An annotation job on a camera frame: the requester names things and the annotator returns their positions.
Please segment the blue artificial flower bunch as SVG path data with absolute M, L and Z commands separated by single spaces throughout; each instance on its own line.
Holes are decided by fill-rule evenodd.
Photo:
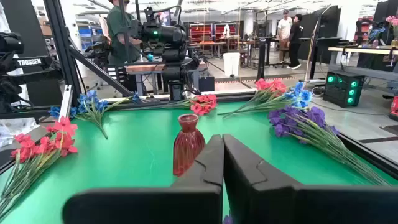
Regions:
M 126 99 L 109 102 L 105 99 L 100 99 L 97 95 L 96 90 L 90 90 L 86 94 L 80 94 L 78 97 L 78 106 L 71 107 L 69 110 L 69 119 L 79 119 L 82 121 L 89 121 L 99 128 L 105 139 L 108 138 L 106 131 L 103 127 L 103 116 L 110 109 L 116 106 L 126 103 L 127 101 L 132 101 L 137 104 L 141 102 L 139 95 L 135 92 L 132 96 Z
M 293 106 L 296 108 L 305 108 L 308 106 L 313 94 L 311 91 L 305 90 L 303 88 L 303 84 L 304 82 L 298 82 L 293 87 L 287 86 L 287 93 L 285 95 L 288 98 L 292 99 L 293 102 L 289 105 L 285 105 L 283 108 L 285 108 L 286 106 Z

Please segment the red storage shelf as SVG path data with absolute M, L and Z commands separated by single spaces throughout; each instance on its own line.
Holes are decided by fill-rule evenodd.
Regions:
M 234 22 L 227 23 L 193 23 L 188 27 L 188 39 L 191 44 L 201 42 L 226 42 L 227 31 L 229 36 L 237 35 L 237 25 Z

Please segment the black flat panel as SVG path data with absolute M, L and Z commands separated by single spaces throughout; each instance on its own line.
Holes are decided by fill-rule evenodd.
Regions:
M 47 56 L 47 46 L 31 0 L 1 0 L 11 32 L 21 35 L 24 53 L 21 57 Z M 21 85 L 21 97 L 34 106 L 59 105 L 62 93 L 55 78 L 43 79 Z

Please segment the computer with green fans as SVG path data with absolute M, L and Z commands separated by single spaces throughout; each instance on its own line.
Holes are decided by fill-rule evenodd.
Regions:
M 357 106 L 364 84 L 363 75 L 328 72 L 323 100 L 342 108 Z

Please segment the green table mat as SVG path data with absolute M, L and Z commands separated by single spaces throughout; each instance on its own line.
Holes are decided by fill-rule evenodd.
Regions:
M 366 180 L 318 149 L 290 136 L 277 137 L 266 113 L 223 118 L 238 107 L 220 103 L 200 117 L 197 128 L 206 140 L 231 134 L 279 170 L 303 184 L 364 185 Z M 76 154 L 59 158 L 19 199 L 0 224 L 62 224 L 62 207 L 78 192 L 104 187 L 167 187 L 173 144 L 183 110 L 112 111 L 104 130 L 77 121 Z

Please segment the wooden workbench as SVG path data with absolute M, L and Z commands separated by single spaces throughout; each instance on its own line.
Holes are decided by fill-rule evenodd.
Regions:
M 151 92 L 154 95 L 163 95 L 167 93 L 165 90 L 167 85 L 164 84 L 161 75 L 164 66 L 165 64 L 163 63 L 158 65 L 155 63 L 141 63 L 139 65 L 126 65 L 125 68 L 127 74 L 136 76 L 137 91 L 140 95 L 145 95 L 144 89 L 142 87 L 142 84 L 145 83 L 148 83 L 152 86 L 152 88 L 147 90 L 147 92 Z M 196 69 L 191 69 L 188 71 L 188 77 L 191 79 L 193 87 L 197 90 L 199 90 L 200 76 L 205 68 L 206 64 L 201 60 Z

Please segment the red glass vase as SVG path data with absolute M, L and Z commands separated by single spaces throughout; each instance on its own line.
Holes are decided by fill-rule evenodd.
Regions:
M 205 138 L 197 129 L 198 115 L 183 114 L 178 117 L 180 132 L 174 141 L 173 175 L 182 176 L 205 147 Z

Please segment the person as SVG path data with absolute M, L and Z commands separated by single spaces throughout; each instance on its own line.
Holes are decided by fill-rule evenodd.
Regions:
M 298 52 L 301 46 L 300 38 L 302 38 L 303 35 L 303 26 L 301 25 L 301 23 L 302 23 L 302 15 L 296 14 L 294 17 L 294 23 L 290 29 L 290 35 L 288 41 L 289 57 L 290 57 L 290 63 L 288 67 L 291 68 L 292 70 L 298 69 L 301 66 L 301 63 L 299 62 L 298 59 Z
M 134 17 L 124 12 L 124 21 L 122 19 L 122 10 L 119 6 L 119 2 L 123 1 L 124 9 L 127 8 L 130 0 L 108 0 L 112 5 L 112 9 L 109 11 L 107 16 L 107 26 L 109 32 L 109 38 L 111 39 L 112 51 L 109 53 L 109 64 L 119 65 L 126 62 L 136 62 L 140 59 L 141 54 L 134 48 L 139 46 L 142 42 L 139 39 L 129 38 L 129 50 L 126 48 L 126 42 L 124 40 L 125 27 L 131 25 Z
M 279 36 L 279 62 L 284 62 L 284 50 L 288 49 L 288 41 L 290 36 L 290 29 L 293 25 L 293 20 L 289 16 L 289 10 L 284 9 L 283 18 L 279 21 L 277 26 L 277 35 Z

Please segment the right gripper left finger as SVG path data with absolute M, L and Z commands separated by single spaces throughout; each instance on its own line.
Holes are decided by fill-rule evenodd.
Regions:
M 214 135 L 169 187 L 90 189 L 63 206 L 63 224 L 220 224 L 224 142 Z

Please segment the white waste bin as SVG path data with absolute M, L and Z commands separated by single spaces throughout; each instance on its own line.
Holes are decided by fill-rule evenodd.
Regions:
M 234 77 L 239 76 L 239 52 L 227 52 L 223 54 L 224 60 L 224 74 L 228 77 L 231 75 Z

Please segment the black partition panel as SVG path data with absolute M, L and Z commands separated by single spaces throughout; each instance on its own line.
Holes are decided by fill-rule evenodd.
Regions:
M 315 24 L 318 21 L 319 16 L 325 10 L 325 8 L 319 9 L 311 14 L 306 14 L 302 17 L 301 26 L 303 27 L 303 38 L 311 38 Z M 340 11 L 337 5 L 329 8 L 323 15 L 320 22 L 320 30 L 318 38 L 324 37 L 337 37 L 338 25 L 340 21 Z M 318 52 L 317 52 L 317 62 L 322 61 L 322 63 L 330 63 L 331 52 L 328 51 L 328 47 L 331 44 L 338 43 L 337 40 L 334 41 L 318 41 Z M 310 40 L 301 41 L 301 46 L 298 51 L 298 58 L 300 60 L 306 60 L 308 57 L 310 48 Z

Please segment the black stand post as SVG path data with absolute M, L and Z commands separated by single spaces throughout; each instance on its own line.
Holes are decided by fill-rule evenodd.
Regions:
M 264 67 L 265 67 L 265 57 L 266 57 L 266 38 L 259 38 L 259 57 L 258 57 L 258 68 L 256 80 L 264 78 Z

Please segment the red artificial flower bunch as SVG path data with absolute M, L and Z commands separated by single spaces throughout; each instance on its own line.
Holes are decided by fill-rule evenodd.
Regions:
M 169 103 L 166 108 L 190 109 L 195 115 L 203 116 L 209 114 L 217 106 L 217 96 L 214 94 L 197 95 L 193 98 Z
M 0 192 L 0 220 L 2 220 L 38 178 L 61 157 L 77 153 L 73 139 L 78 126 L 62 116 L 38 142 L 29 134 L 15 137 L 21 145 L 11 152 L 14 167 Z
M 293 102 L 285 94 L 287 93 L 287 86 L 280 80 L 271 82 L 265 81 L 263 78 L 256 82 L 257 91 L 254 96 L 245 104 L 230 112 L 218 113 L 223 118 L 227 118 L 236 113 L 248 113 L 258 111 L 270 111 L 281 109 L 285 105 Z

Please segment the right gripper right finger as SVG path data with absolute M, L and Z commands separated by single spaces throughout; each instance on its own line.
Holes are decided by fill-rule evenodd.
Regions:
M 304 185 L 223 135 L 234 224 L 398 224 L 398 188 Z

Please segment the light wooden desk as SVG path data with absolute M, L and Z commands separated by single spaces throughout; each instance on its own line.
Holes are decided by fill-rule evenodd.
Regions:
M 330 52 L 341 52 L 342 55 L 349 53 L 358 53 L 359 68 L 368 68 L 372 70 L 380 70 L 384 72 L 398 73 L 398 47 L 392 46 L 336 46 L 329 47 Z

